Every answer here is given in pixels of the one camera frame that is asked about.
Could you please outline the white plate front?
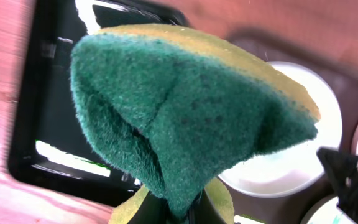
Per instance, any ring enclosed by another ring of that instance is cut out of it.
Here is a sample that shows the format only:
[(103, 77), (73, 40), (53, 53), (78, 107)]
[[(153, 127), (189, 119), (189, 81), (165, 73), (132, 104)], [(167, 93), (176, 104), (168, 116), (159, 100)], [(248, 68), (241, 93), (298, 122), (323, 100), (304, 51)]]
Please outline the white plate front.
[(301, 220), (301, 224), (356, 224), (337, 208), (337, 196), (329, 195), (314, 204)]

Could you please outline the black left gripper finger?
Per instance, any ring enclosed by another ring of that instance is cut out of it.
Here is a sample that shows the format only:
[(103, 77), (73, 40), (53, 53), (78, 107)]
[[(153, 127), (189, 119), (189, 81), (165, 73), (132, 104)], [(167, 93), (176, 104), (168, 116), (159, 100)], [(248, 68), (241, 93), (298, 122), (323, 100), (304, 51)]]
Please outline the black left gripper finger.
[(337, 207), (358, 223), (358, 156), (326, 148), (316, 154), (338, 196)]

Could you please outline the green yellow sponge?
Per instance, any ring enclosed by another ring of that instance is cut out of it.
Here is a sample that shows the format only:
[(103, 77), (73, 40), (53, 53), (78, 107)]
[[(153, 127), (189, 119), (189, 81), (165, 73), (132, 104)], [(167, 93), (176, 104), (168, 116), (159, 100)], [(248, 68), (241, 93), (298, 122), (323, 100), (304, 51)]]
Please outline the green yellow sponge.
[(76, 116), (93, 150), (168, 202), (177, 220), (222, 171), (317, 135), (306, 88), (187, 27), (124, 25), (71, 52)]

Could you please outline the black water tray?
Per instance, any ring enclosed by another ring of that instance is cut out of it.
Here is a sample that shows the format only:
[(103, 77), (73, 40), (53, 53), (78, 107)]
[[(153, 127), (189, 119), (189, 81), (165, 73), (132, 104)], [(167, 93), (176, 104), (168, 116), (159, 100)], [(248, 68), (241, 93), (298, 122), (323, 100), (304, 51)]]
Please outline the black water tray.
[(118, 206), (140, 181), (105, 163), (85, 139), (70, 91), (71, 51), (85, 35), (124, 24), (186, 26), (149, 1), (38, 0), (18, 99), (9, 173), (18, 181)]

